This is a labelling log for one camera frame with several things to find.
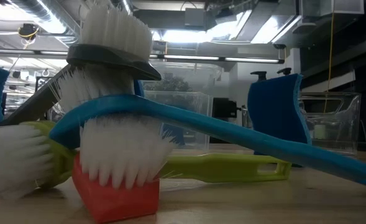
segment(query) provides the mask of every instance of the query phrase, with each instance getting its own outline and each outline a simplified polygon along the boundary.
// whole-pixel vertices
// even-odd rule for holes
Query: ductwork
[[[51,34],[72,35],[56,37],[67,47],[77,43],[80,37],[79,24],[56,0],[7,0],[16,8],[28,13],[46,32]]]

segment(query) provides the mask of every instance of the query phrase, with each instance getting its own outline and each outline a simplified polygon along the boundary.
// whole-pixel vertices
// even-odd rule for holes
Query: blue brush handle
[[[74,149],[80,146],[79,127],[97,116],[137,113],[161,119],[212,137],[256,150],[278,159],[311,167],[366,185],[366,163],[324,149],[278,139],[176,107],[156,103],[135,95],[105,96],[88,101],[67,113],[52,129],[50,138]]]

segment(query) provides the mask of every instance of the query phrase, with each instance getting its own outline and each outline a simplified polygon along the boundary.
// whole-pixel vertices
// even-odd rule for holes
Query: dish brush
[[[18,199],[71,176],[73,153],[48,138],[54,123],[0,127],[0,197]]]
[[[98,45],[147,60],[152,48],[150,29],[118,8],[93,6],[82,29],[80,45]],[[53,92],[65,112],[107,95],[134,94],[129,70],[86,63],[60,78]],[[160,133],[157,119],[113,114],[85,122],[81,128],[80,164],[91,181],[105,186],[111,177],[118,189],[153,181],[173,149],[171,138]]]

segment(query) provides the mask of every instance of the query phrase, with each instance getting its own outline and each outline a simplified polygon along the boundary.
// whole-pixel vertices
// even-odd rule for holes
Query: wooden table
[[[218,145],[220,151],[237,146]],[[366,152],[358,158],[366,162]],[[366,223],[366,187],[309,168],[293,168],[289,180],[204,184],[168,179],[161,184],[156,215],[119,223]],[[0,200],[0,223],[94,223],[71,180],[16,201]]]

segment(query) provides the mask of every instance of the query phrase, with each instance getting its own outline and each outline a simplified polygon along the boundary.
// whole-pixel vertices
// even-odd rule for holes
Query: yellow-green brush handle
[[[33,126],[46,137],[55,125],[53,121],[29,121],[22,124]],[[66,147],[51,139],[47,139],[46,143],[50,145],[50,150],[53,153],[54,167],[53,175],[46,183],[40,186],[41,188],[51,188],[66,181],[71,176],[73,158],[75,155],[74,151],[68,150]]]
[[[260,165],[277,164],[264,172]],[[285,180],[291,164],[271,156],[242,154],[205,154],[202,156],[170,156],[160,171],[160,178],[196,179],[207,183],[256,182]]]

